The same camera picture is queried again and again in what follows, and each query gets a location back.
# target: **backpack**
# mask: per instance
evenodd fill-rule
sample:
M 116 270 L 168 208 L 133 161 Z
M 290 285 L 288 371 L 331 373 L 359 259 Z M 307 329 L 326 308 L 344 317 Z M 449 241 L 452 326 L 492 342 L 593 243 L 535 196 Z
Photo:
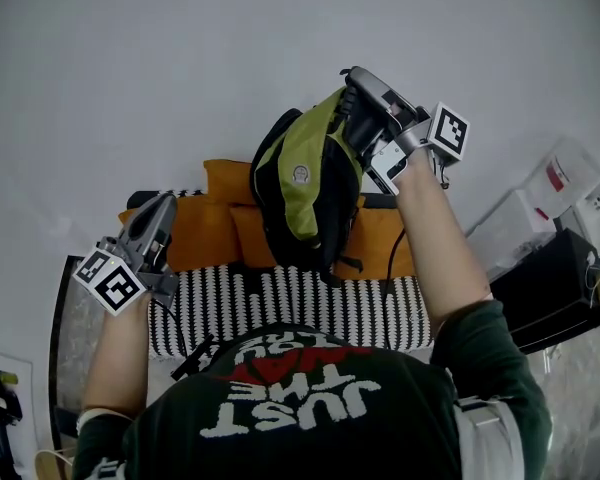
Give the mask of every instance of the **backpack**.
M 251 164 L 250 186 L 279 265 L 318 271 L 331 286 L 357 213 L 362 166 L 344 139 L 345 89 L 304 114 L 287 111 L 267 134 Z

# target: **backpack strap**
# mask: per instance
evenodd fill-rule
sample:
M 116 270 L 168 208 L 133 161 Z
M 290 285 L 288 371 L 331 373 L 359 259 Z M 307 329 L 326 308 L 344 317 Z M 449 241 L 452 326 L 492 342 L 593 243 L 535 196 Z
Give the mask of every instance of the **backpack strap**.
M 458 400 L 453 410 L 462 478 L 524 480 L 520 430 L 505 402 L 470 397 Z

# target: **sleeve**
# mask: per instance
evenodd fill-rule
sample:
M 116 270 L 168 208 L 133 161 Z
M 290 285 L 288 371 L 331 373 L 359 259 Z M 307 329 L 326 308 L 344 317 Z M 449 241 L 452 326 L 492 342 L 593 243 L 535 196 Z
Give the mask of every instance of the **sleeve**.
M 431 364 L 449 369 L 460 398 L 499 397 L 507 403 L 520 430 L 525 478 L 540 478 L 551 417 L 526 356 L 509 334 L 502 304 L 483 302 L 447 320 L 434 344 Z
M 129 425 L 129 418 L 111 412 L 97 414 L 84 421 L 73 460 L 73 480 L 89 478 L 96 468 L 110 468 L 112 463 L 115 463 L 115 469 L 124 459 L 122 438 Z

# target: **black and white striped cushion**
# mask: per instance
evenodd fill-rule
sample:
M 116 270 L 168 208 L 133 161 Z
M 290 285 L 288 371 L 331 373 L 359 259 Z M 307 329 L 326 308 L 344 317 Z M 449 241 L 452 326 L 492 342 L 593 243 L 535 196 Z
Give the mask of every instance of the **black and white striped cushion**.
M 414 277 L 393 279 L 386 311 L 384 281 L 343 281 L 330 288 L 315 272 L 295 267 L 249 269 L 242 263 L 180 272 L 171 306 L 187 354 L 213 334 L 227 341 L 274 322 L 305 324 L 352 345 L 385 346 L 406 352 L 432 343 L 429 320 Z M 176 324 L 153 302 L 149 312 L 151 355 L 184 357 Z

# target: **green t-shirt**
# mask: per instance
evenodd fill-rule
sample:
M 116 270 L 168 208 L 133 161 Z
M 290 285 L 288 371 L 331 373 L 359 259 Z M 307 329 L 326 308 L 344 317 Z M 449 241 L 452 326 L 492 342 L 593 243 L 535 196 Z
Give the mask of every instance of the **green t-shirt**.
M 506 399 L 520 429 L 526 478 L 539 478 L 551 421 L 500 303 L 452 316 L 430 365 L 276 324 L 237 340 L 134 422 L 102 415 L 85 423 L 74 478 L 99 464 L 101 475 L 124 468 L 126 478 L 460 478 L 453 403 L 472 395 Z

